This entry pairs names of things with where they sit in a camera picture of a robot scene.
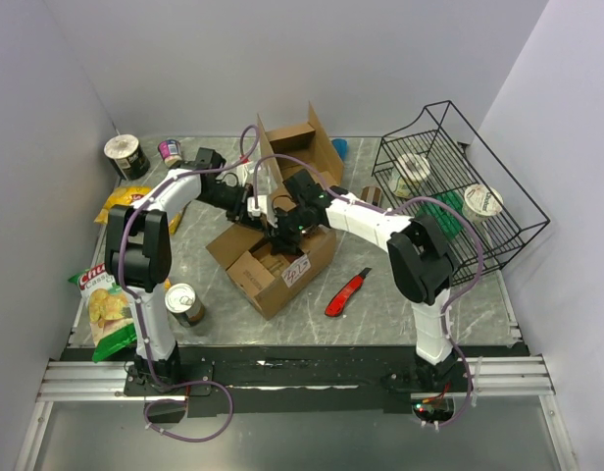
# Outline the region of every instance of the blue object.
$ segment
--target blue object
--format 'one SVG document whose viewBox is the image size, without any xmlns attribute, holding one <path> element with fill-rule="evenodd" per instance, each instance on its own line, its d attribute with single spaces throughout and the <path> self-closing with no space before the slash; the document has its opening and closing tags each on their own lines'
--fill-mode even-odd
<svg viewBox="0 0 604 471">
<path fill-rule="evenodd" d="M 345 139 L 333 139 L 332 146 L 337 151 L 337 154 L 339 154 L 339 158 L 345 160 L 345 156 L 348 153 L 348 143 Z"/>
</svg>

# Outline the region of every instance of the floor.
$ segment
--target floor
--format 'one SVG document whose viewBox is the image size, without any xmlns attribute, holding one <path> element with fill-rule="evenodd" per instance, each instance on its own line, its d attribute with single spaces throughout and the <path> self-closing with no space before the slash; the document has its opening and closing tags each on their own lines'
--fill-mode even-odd
<svg viewBox="0 0 604 471">
<path fill-rule="evenodd" d="M 373 410 L 238 414 L 205 444 L 144 430 L 142 410 L 142 403 L 56 403 L 35 469 L 560 469 L 538 397 L 481 397 L 440 433 L 412 416 Z M 174 432 L 203 437 L 223 421 L 184 419 Z"/>
<path fill-rule="evenodd" d="M 137 185 L 155 185 L 166 167 L 157 152 L 160 136 L 142 138 L 152 170 Z M 198 147 L 211 147 L 228 161 L 238 158 L 238 138 L 179 137 L 184 158 L 193 159 Z M 342 186 L 360 194 L 375 184 L 372 166 L 378 151 L 375 137 L 348 138 Z M 189 283 L 206 306 L 206 316 L 186 329 L 170 317 L 180 344 L 415 344 L 412 309 L 395 287 L 385 252 L 349 234 L 338 234 L 332 263 L 291 300 L 271 321 L 265 321 L 206 250 L 229 222 L 223 211 L 192 202 L 172 236 L 173 283 Z M 103 259 L 103 244 L 98 261 Z M 336 319 L 324 315 L 334 295 L 363 268 L 371 267 L 362 289 L 345 313 Z M 502 277 L 491 274 L 455 303 L 450 313 L 453 335 L 459 343 L 512 344 L 506 292 Z M 71 347 L 93 345 L 86 315 L 78 316 Z"/>
</svg>

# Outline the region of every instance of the white wall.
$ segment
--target white wall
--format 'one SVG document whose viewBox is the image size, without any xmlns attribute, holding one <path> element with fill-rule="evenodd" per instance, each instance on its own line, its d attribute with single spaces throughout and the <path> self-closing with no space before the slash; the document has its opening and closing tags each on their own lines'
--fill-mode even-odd
<svg viewBox="0 0 604 471">
<path fill-rule="evenodd" d="M 47 360 L 68 337 L 112 185 L 114 134 L 41 0 L 0 1 L 0 470 L 11 469 Z"/>
<path fill-rule="evenodd" d="M 478 126 L 546 0 L 46 0 L 120 130 L 303 121 L 378 135 L 455 100 Z"/>
<path fill-rule="evenodd" d="M 604 0 L 550 0 L 481 133 L 553 219 L 504 275 L 580 467 L 602 471 Z"/>
</svg>

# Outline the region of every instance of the red box cutter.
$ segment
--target red box cutter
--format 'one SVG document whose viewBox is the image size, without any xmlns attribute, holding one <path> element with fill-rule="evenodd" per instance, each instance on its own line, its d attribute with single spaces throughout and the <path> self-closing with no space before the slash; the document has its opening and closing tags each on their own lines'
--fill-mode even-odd
<svg viewBox="0 0 604 471">
<path fill-rule="evenodd" d="M 371 268 L 364 269 L 359 275 L 350 280 L 345 287 L 341 289 L 340 292 L 336 294 L 336 296 L 332 299 L 332 301 L 328 304 L 326 308 L 325 314 L 329 317 L 337 317 L 340 316 L 343 312 L 343 308 L 345 307 L 346 302 L 350 299 L 350 296 L 361 289 L 363 285 L 363 280 L 370 273 Z"/>
</svg>

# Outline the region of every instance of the cardboard box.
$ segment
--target cardboard box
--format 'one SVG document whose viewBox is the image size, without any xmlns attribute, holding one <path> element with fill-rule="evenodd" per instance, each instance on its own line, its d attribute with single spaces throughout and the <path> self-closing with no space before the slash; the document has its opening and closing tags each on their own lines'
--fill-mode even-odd
<svg viewBox="0 0 604 471">
<path fill-rule="evenodd" d="M 315 110 L 309 103 L 309 117 L 306 123 L 265 131 L 261 117 L 257 117 L 261 156 L 286 154 L 296 157 L 315 167 L 320 172 L 328 172 L 336 184 L 341 183 L 343 162 L 332 146 Z M 301 165 L 284 159 L 270 159 L 266 162 L 277 186 L 302 168 Z"/>
<path fill-rule="evenodd" d="M 332 261 L 335 247 L 335 231 L 319 227 L 304 237 L 304 255 L 272 255 L 263 233 L 232 225 L 206 248 L 269 320 Z"/>
</svg>

